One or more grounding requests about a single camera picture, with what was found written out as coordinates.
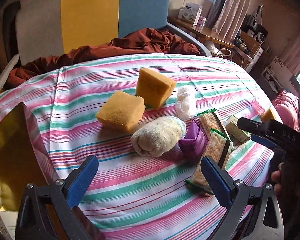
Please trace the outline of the person right hand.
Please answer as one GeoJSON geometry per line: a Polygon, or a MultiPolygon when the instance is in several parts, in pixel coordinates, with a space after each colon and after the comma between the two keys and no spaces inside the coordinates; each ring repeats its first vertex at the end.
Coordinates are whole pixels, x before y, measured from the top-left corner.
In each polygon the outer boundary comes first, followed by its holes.
{"type": "Polygon", "coordinates": [[[271,173],[271,180],[275,183],[273,186],[274,192],[276,193],[277,196],[280,195],[281,190],[282,190],[282,185],[281,185],[281,170],[284,166],[284,162],[279,163],[278,165],[278,170],[274,171],[271,173]]]}

